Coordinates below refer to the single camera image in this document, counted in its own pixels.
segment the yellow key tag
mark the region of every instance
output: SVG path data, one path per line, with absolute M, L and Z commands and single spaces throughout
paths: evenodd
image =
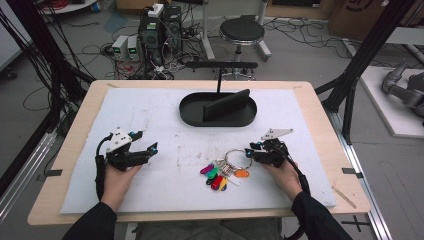
M 244 169 L 239 169 L 237 171 L 234 172 L 234 176 L 236 177 L 249 177 L 249 171 L 244 170 Z
M 222 188 L 227 184 L 227 178 L 222 178 L 221 183 L 219 184 L 218 191 L 221 191 Z

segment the sleeve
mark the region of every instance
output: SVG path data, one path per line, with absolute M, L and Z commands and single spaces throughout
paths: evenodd
M 115 212 L 99 202 L 71 226 L 63 240 L 113 240 L 116 219 Z
M 292 211 L 297 216 L 308 239 L 352 239 L 328 209 L 305 192 L 296 196 Z

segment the power supply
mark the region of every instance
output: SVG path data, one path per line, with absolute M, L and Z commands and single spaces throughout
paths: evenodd
M 138 42 L 138 36 L 128 37 L 128 54 L 131 61 L 140 61 L 140 43 Z
M 119 36 L 113 43 L 112 50 L 116 60 L 125 61 L 128 57 L 128 36 Z

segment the gray floor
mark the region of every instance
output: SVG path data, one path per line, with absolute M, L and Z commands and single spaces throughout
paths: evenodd
M 110 43 L 113 37 L 116 38 L 120 34 L 133 34 L 136 32 L 136 27 L 133 26 L 138 25 L 138 15 L 118 14 L 113 8 L 99 14 L 82 10 L 61 15 L 61 19 L 76 25 L 99 23 L 86 27 L 64 25 L 66 36 L 76 53 L 94 52 L 96 47 L 85 47 Z M 211 20 L 210 24 L 218 26 L 222 20 Z M 323 28 L 311 26 L 310 34 L 320 34 L 323 39 L 330 38 L 331 36 L 327 34 L 326 23 L 318 23 Z M 120 26 L 130 27 L 115 32 Z M 303 32 L 308 41 L 318 40 L 316 37 L 308 36 L 306 28 L 303 29 Z M 217 31 L 214 31 L 210 35 L 216 36 L 217 34 Z M 318 87 L 339 76 L 349 64 L 350 59 L 338 56 L 335 48 L 315 48 L 294 41 L 292 38 L 303 39 L 299 30 L 286 34 L 277 30 L 268 29 L 266 31 L 265 42 L 273 54 L 267 62 L 263 61 L 260 52 L 255 48 L 243 48 L 242 59 L 259 64 L 255 71 L 258 81 L 308 81 L 314 87 Z M 232 59 L 235 50 L 233 45 L 219 38 L 211 38 L 211 44 L 217 60 Z M 340 55 L 347 56 L 347 51 L 340 42 L 330 41 L 329 45 L 335 46 Z M 80 54 L 78 56 L 96 78 L 111 79 L 108 74 L 112 71 L 109 60 L 102 56 L 96 57 L 96 55 Z M 385 46 L 373 64 L 383 63 L 385 66 L 394 66 L 404 59 L 407 59 L 411 66 L 422 67 L 409 53 L 402 50 L 401 46 L 392 45 Z M 42 87 L 29 62 L 24 57 L 19 57 L 12 67 L 18 73 L 18 78 L 2 77 L 0 80 L 2 110 L 0 129 L 5 136 L 0 140 L 0 159 L 2 161 L 0 174 L 3 174 L 47 112 L 46 110 L 27 110 L 23 107 L 22 103 L 25 98 L 31 92 Z M 175 73 L 175 78 L 213 79 L 214 73 L 210 70 L 200 69 L 193 73 L 191 69 L 184 69 Z M 319 97 L 325 99 L 326 95 L 322 94 Z M 47 105 L 47 94 L 44 89 L 30 95 L 25 102 L 25 106 L 31 109 L 42 109 Z M 421 186 L 422 172 L 424 171 L 424 148 L 422 147 L 424 141 L 392 137 L 361 84 L 358 84 L 355 99 L 352 141 L 393 239 L 424 239 L 424 228 L 422 227 L 424 226 L 424 206 L 422 205 L 424 188 Z M 69 226 L 33 227 L 26 221 L 43 184 L 36 181 L 36 177 L 42 173 L 47 161 L 53 156 L 61 142 L 62 139 L 58 139 L 54 149 L 46 157 L 33 180 L 26 187 L 7 218 L 1 223 L 1 239 L 59 239 L 69 228 Z M 369 223 L 366 215 L 356 215 L 355 217 L 359 222 Z M 336 219 L 339 222 L 353 222 L 354 216 L 338 215 Z M 125 227 L 125 224 L 117 224 L 116 239 L 123 239 Z M 354 239 L 375 239 L 372 228 L 366 224 L 357 227 L 347 223 L 343 224 L 343 227 Z M 289 235 L 296 228 L 295 218 L 284 219 L 284 232 Z

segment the colorful key tag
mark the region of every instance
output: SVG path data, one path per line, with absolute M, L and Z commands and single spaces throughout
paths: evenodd
M 239 170 L 234 172 L 234 176 L 240 177 L 240 178 L 249 177 L 249 171 L 244 170 L 244 169 L 239 169 Z
M 213 181 L 215 181 L 215 179 L 218 177 L 218 174 L 216 174 L 214 176 L 214 178 L 210 179 L 208 178 L 208 180 L 206 180 L 206 185 L 211 185 L 213 183 Z
M 218 188 L 218 191 L 224 191 L 224 190 L 222 190 L 225 186 L 227 186 L 227 182 L 228 182 L 228 180 L 227 180 L 227 178 L 223 178 L 222 179 L 222 181 L 221 181 L 221 183 L 219 184 L 219 188 Z
M 208 166 L 206 166 L 205 168 L 203 168 L 202 170 L 200 170 L 200 173 L 206 174 L 206 173 L 210 172 L 213 168 L 214 168 L 214 165 L 211 163 Z
M 219 185 L 220 185 L 220 184 L 221 184 L 221 182 L 222 182 L 222 179 L 224 179 L 224 177 L 223 177 L 223 176 L 218 176 L 218 177 L 216 177 L 216 179 L 213 181 L 213 183 L 212 183 L 212 185 L 211 185 L 211 188 L 212 188 L 213 190 L 218 190 Z
M 212 170 L 210 170 L 208 173 L 206 173 L 206 176 L 211 179 L 213 178 L 216 174 L 218 174 L 218 170 L 219 168 L 214 168 Z

